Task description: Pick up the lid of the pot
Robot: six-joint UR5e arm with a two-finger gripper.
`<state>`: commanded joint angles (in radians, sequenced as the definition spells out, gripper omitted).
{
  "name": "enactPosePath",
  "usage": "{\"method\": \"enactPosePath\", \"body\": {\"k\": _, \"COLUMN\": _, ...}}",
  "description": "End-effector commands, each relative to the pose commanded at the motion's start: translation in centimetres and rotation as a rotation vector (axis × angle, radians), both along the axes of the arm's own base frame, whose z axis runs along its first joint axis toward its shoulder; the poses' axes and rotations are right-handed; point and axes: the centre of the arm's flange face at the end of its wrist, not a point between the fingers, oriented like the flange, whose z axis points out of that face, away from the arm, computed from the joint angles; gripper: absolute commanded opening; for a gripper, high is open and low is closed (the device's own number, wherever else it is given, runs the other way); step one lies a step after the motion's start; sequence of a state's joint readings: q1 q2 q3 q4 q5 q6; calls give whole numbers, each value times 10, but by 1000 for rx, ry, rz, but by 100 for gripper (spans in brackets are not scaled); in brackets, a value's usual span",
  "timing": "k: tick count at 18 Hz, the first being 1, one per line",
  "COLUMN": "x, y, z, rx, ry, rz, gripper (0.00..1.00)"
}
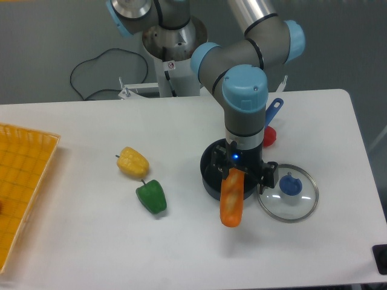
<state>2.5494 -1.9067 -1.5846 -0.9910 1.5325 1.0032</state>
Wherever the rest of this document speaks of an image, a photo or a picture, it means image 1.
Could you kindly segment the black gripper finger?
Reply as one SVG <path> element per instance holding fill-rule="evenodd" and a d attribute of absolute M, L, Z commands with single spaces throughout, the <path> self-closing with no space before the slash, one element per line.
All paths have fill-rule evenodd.
<path fill-rule="evenodd" d="M 263 194 L 265 189 L 273 189 L 278 183 L 278 163 L 270 161 L 261 166 L 261 176 L 259 179 L 259 194 Z"/>
<path fill-rule="evenodd" d="M 211 155 L 211 166 L 220 172 L 223 180 L 228 178 L 230 166 L 225 147 L 220 145 L 214 147 Z"/>

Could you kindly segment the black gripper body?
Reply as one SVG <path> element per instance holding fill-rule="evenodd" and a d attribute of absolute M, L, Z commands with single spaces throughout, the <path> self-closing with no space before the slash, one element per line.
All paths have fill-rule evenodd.
<path fill-rule="evenodd" d="M 236 147 L 236 143 L 228 143 L 226 141 L 220 141 L 214 145 L 220 145 L 226 148 L 227 159 L 231 168 L 236 168 L 245 173 L 244 175 L 244 188 L 252 189 L 257 187 L 261 176 L 261 166 L 265 163 L 262 159 L 262 145 L 249 149 L 241 150 Z M 223 179 L 219 171 L 211 166 L 211 175 L 215 179 L 221 182 Z"/>

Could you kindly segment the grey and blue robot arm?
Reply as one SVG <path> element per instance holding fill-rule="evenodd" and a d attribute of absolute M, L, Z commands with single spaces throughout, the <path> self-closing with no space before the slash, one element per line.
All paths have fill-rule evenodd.
<path fill-rule="evenodd" d="M 265 70 L 299 57 L 305 35 L 295 21 L 283 21 L 270 1 L 229 1 L 243 40 L 221 47 L 211 43 L 189 1 L 107 1 L 121 35 L 142 34 L 153 58 L 161 97 L 198 95 L 206 88 L 224 111 L 226 136 L 203 153 L 203 185 L 215 199 L 229 170 L 245 174 L 245 197 L 257 187 L 275 187 L 278 165 L 262 160 Z"/>

